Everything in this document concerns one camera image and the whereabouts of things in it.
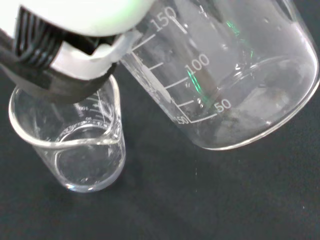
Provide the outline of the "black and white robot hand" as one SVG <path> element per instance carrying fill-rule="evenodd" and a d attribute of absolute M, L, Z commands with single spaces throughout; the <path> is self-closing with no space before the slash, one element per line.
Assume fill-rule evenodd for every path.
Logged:
<path fill-rule="evenodd" d="M 3 0 L 0 70 L 29 95 L 73 104 L 97 92 L 139 37 L 152 0 Z"/>

